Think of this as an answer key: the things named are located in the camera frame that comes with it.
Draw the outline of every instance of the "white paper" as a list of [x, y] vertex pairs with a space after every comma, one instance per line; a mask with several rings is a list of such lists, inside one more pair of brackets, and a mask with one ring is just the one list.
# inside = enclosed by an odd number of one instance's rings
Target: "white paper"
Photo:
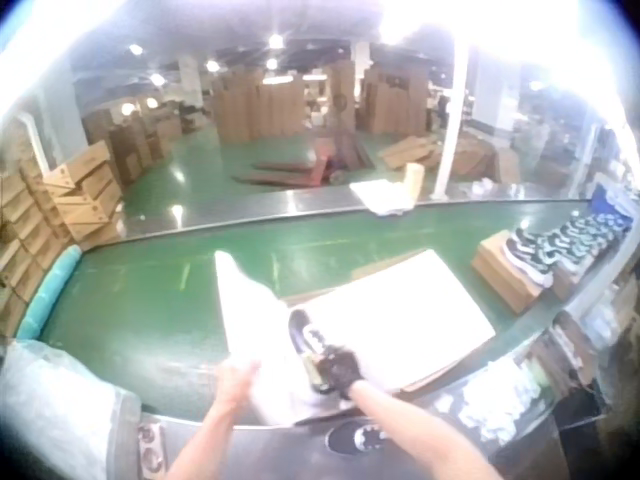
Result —
[[[229, 350], [257, 358], [252, 392], [270, 424], [289, 424], [339, 408], [315, 393], [289, 339], [289, 309], [216, 252]], [[429, 250], [338, 287], [304, 308], [330, 343], [353, 350], [363, 375], [387, 391], [418, 382], [460, 360], [495, 331], [446, 264]]]
[[414, 201], [403, 183], [371, 180], [351, 183], [349, 188], [376, 215], [398, 215], [414, 207]]

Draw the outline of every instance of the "conveyor belt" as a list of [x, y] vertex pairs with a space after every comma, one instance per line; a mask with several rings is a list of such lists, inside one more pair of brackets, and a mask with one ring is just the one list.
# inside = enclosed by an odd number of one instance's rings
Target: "conveyor belt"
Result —
[[[41, 340], [137, 393], [148, 411], [199, 420], [213, 398], [211, 368], [226, 355], [216, 250], [230, 252], [249, 275], [284, 297], [334, 287], [355, 268], [433, 248], [496, 330], [513, 335], [507, 332], [513, 314], [470, 267], [478, 242], [523, 218], [535, 230], [580, 208], [577, 202], [512, 202], [420, 207], [394, 218], [331, 214], [106, 247], [82, 259]], [[559, 301], [546, 295], [520, 320], [527, 328], [518, 335], [558, 308]]]

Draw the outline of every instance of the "green floor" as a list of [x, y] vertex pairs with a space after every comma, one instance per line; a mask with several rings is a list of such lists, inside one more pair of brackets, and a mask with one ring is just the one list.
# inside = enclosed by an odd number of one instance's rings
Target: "green floor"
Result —
[[[389, 171], [376, 155], [378, 150], [398, 138], [358, 135], [376, 168], [350, 173], [348, 180], [399, 178], [400, 174]], [[172, 205], [208, 205], [233, 201], [238, 196], [252, 193], [282, 190], [238, 183], [231, 176], [249, 173], [255, 162], [309, 161], [315, 158], [310, 145], [311, 139], [306, 135], [231, 146], [220, 146], [214, 129], [187, 135], [175, 142], [168, 161], [150, 170], [128, 189], [125, 196], [127, 216], [152, 218], [165, 213]]]
[[[82, 259], [42, 340], [139, 394], [147, 410], [198, 420], [213, 397], [211, 367], [226, 353], [216, 250], [230, 252], [250, 276], [288, 296], [340, 285], [370, 262], [433, 248], [505, 332], [514, 316], [469, 265], [478, 242], [525, 217], [534, 229], [558, 223], [579, 206], [450, 205], [395, 218], [349, 213], [111, 246]], [[547, 301], [540, 315], [556, 306]]]

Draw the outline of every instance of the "white column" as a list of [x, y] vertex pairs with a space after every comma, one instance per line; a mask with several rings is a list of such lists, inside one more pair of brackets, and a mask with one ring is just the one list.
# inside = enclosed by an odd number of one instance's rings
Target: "white column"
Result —
[[183, 55], [178, 58], [178, 68], [180, 68], [180, 82], [184, 90], [185, 102], [201, 108], [202, 84], [198, 60], [190, 55]]
[[469, 126], [494, 138], [510, 138], [520, 99], [520, 64], [480, 53], [473, 95]]
[[73, 74], [66, 58], [58, 60], [42, 76], [35, 88], [40, 107], [40, 138], [48, 144], [50, 163], [61, 165], [89, 144], [73, 87]]
[[354, 95], [360, 97], [360, 80], [364, 78], [364, 71], [371, 66], [371, 52], [369, 42], [351, 43], [351, 60], [356, 66], [356, 88]]
[[447, 133], [442, 148], [442, 158], [438, 167], [436, 184], [431, 198], [444, 199], [447, 197], [447, 184], [451, 176], [453, 157], [456, 153], [458, 134], [462, 122], [465, 87], [467, 84], [467, 69], [469, 67], [469, 41], [461, 32], [455, 32], [455, 58], [453, 64], [453, 87], [451, 89], [451, 103], [449, 104], [449, 121]]

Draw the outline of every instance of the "teal padding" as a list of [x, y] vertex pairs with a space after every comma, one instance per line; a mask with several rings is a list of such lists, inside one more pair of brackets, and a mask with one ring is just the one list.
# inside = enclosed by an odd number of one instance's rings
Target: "teal padding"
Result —
[[21, 340], [35, 340], [49, 319], [51, 309], [58, 300], [67, 280], [71, 277], [78, 261], [82, 257], [82, 250], [72, 245], [60, 254], [40, 284], [36, 296], [33, 297], [27, 313], [18, 328], [16, 338]]

